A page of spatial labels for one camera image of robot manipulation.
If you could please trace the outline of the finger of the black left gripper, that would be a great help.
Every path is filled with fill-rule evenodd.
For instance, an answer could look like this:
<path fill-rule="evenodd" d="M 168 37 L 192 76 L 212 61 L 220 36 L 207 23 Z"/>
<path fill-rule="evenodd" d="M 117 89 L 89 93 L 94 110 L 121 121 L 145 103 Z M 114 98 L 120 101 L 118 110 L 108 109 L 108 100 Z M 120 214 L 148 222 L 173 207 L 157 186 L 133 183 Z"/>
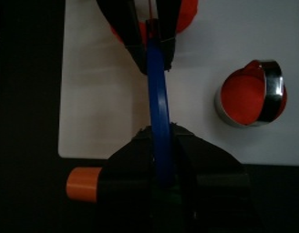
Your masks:
<path fill-rule="evenodd" d="M 140 72 L 146 74 L 145 49 L 133 0 L 96 0 Z"/>
<path fill-rule="evenodd" d="M 171 69 L 175 53 L 176 25 L 181 7 L 181 0 L 156 0 L 159 22 L 159 43 L 164 56 L 164 69 Z"/>

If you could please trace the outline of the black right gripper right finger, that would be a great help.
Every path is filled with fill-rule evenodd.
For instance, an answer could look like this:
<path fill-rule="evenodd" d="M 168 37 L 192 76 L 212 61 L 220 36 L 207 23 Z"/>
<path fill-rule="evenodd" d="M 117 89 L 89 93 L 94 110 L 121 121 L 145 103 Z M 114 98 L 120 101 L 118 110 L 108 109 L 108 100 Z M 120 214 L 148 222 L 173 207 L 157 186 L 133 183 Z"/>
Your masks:
<path fill-rule="evenodd" d="M 171 139 L 185 233 L 266 233 L 244 166 L 184 127 L 171 126 Z"/>

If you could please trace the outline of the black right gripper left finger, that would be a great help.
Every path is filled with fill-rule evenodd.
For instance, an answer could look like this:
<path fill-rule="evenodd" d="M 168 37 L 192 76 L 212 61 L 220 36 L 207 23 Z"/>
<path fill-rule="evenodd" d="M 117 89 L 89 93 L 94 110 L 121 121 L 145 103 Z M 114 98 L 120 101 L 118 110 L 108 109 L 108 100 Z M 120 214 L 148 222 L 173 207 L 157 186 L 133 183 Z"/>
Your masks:
<path fill-rule="evenodd" d="M 97 179 L 98 233 L 152 233 L 152 131 L 141 129 L 110 155 Z"/>

